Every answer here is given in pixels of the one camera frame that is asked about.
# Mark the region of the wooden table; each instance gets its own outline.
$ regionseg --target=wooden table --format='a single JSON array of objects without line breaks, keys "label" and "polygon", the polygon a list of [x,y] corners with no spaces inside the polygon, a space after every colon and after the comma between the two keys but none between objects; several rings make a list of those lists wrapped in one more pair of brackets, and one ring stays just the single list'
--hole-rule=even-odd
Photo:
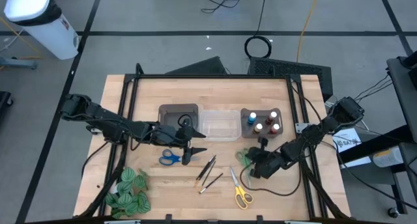
[{"label": "wooden table", "polygon": [[[124,76],[111,75],[106,80],[102,107],[117,112]],[[321,90],[317,76],[302,76],[304,95],[308,98],[322,117],[326,116]],[[302,115],[298,97],[295,93],[299,121]],[[289,104],[287,84],[284,79],[140,79],[137,91],[136,107],[133,120],[156,121],[158,108],[162,104],[197,104],[203,110],[237,110],[279,108],[282,114],[284,132],[270,140],[267,150],[274,150],[286,141],[295,138],[291,108]],[[312,108],[307,105],[310,122],[318,122]],[[332,138],[326,136],[326,142]],[[102,145],[103,137],[94,135],[89,153]],[[165,219],[166,214],[173,214],[173,219],[223,219],[223,220],[255,220],[262,215],[265,220],[308,220],[308,209],[304,188],[301,183],[298,191],[289,197],[278,197],[263,191],[251,191],[254,202],[247,210],[241,210],[235,203],[235,188],[229,166],[236,173],[242,166],[235,159],[235,152],[242,148],[258,146],[256,139],[238,138],[232,142],[212,142],[192,139],[193,147],[208,148],[199,153],[199,161],[192,161],[183,166],[163,166],[158,163],[163,149],[153,145],[141,145],[136,151],[128,152],[126,166],[135,170],[141,168],[150,175],[150,190],[147,192],[152,210],[146,214],[137,214],[135,219]],[[173,149],[174,153],[182,154],[181,150]],[[208,160],[216,154],[216,166],[208,181],[220,173],[224,175],[206,192],[198,194],[194,188],[196,176]],[[321,174],[323,188],[332,200],[347,215],[349,207],[343,187],[335,150],[324,144],[319,145],[316,155]],[[96,197],[103,181],[108,164],[109,147],[97,154],[86,166],[81,181],[74,214],[82,213]],[[280,193],[293,190],[298,182],[298,166],[288,170],[280,169],[268,180],[252,179],[253,188],[268,188]],[[311,185],[316,216],[320,216],[317,194]]]}]

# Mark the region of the green leaves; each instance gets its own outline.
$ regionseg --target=green leaves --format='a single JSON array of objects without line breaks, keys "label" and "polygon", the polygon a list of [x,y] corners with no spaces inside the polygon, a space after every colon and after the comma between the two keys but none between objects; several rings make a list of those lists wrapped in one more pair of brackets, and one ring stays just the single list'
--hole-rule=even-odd
[{"label": "green leaves", "polygon": [[131,182],[120,182],[119,184],[117,184],[117,192],[119,192],[119,195],[122,195],[123,193],[128,193],[131,189]]},{"label": "green leaves", "polygon": [[135,176],[136,176],[135,171],[132,168],[127,167],[127,168],[124,169],[124,171],[121,175],[121,178],[122,178],[122,181],[124,181],[124,182],[131,182],[131,181],[133,181]]},{"label": "green leaves", "polygon": [[139,208],[139,205],[137,203],[130,203],[130,204],[128,204],[128,206],[125,209],[126,215],[127,216],[134,215],[137,212],[137,209],[138,208]]},{"label": "green leaves", "polygon": [[118,199],[119,199],[118,196],[112,193],[107,193],[106,198],[104,198],[104,200],[106,201],[106,204],[108,205],[115,204]]},{"label": "green leaves", "polygon": [[115,219],[120,219],[123,215],[126,215],[125,212],[117,212],[115,214],[112,215],[112,217],[114,217]]},{"label": "green leaves", "polygon": [[137,175],[134,179],[133,179],[133,184],[137,187],[137,188],[146,188],[146,180],[142,175]]},{"label": "green leaves", "polygon": [[127,193],[124,193],[123,195],[121,195],[119,199],[117,200],[117,204],[123,207],[127,206],[131,202],[132,202],[132,196]]},{"label": "green leaves", "polygon": [[111,215],[115,219],[130,217],[136,213],[144,214],[151,210],[145,192],[140,191],[138,195],[134,195],[133,185],[139,189],[148,189],[148,174],[141,169],[138,172],[139,175],[136,176],[132,168],[125,168],[121,175],[122,182],[117,184],[117,193],[108,193],[105,197],[106,204],[112,207]]},{"label": "green leaves", "polygon": [[143,205],[143,207],[139,207],[137,208],[137,212],[140,214],[145,214],[147,212],[149,212],[151,210],[151,204],[149,201],[146,201],[145,204]]}]

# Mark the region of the trash can lid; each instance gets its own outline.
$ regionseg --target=trash can lid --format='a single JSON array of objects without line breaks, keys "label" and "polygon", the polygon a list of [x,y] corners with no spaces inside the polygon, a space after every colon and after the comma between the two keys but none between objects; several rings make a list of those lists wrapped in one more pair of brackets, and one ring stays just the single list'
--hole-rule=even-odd
[{"label": "trash can lid", "polygon": [[45,12],[50,0],[7,0],[5,15],[10,21],[30,20]]}]

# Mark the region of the gray floor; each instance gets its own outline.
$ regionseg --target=gray floor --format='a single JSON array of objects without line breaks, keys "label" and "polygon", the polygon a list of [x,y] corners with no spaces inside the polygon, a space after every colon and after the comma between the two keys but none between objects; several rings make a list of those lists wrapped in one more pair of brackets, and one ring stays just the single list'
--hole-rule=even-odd
[{"label": "gray floor", "polygon": [[[77,31],[83,31],[94,0],[56,0]],[[300,31],[312,0],[266,0],[261,30]],[[389,0],[404,31],[417,31],[413,0]],[[232,9],[221,8],[206,15],[200,8],[207,0],[101,0],[91,31],[248,31],[256,30],[262,0],[244,0]],[[318,0],[309,31],[395,31],[381,0]],[[0,24],[0,31],[7,28]],[[0,36],[0,47],[7,36]],[[0,71],[0,90],[10,91],[15,104],[0,127],[0,222],[13,223],[22,205],[49,130],[72,60],[59,61],[42,48],[37,70],[5,68]],[[271,58],[294,61],[297,36],[268,36]],[[162,74],[213,56],[234,74],[244,74],[249,60],[243,45],[247,36],[89,36],[71,92],[89,95],[99,102],[108,74],[134,71],[141,63],[148,74]],[[412,49],[417,38],[407,37]],[[265,47],[254,41],[254,55]],[[6,57],[36,55],[17,41]],[[334,94],[356,96],[386,75],[385,60],[405,55],[397,36],[307,36],[300,62],[332,67]],[[389,87],[364,99],[365,121],[376,132],[405,123],[395,91]],[[60,122],[50,155],[27,221],[72,216],[91,135],[82,123]],[[394,202],[363,187],[343,174],[352,215],[362,220],[407,223],[416,212],[390,219],[386,209]],[[407,201],[412,193],[405,174],[399,175]],[[391,193],[390,187],[378,185]]]}]

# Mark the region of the white trash can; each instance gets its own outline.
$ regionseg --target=white trash can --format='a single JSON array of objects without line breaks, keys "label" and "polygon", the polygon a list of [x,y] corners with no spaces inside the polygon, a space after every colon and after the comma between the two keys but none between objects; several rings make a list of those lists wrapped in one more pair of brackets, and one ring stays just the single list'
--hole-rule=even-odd
[{"label": "white trash can", "polygon": [[7,0],[4,12],[58,59],[78,54],[78,35],[54,0]]}]

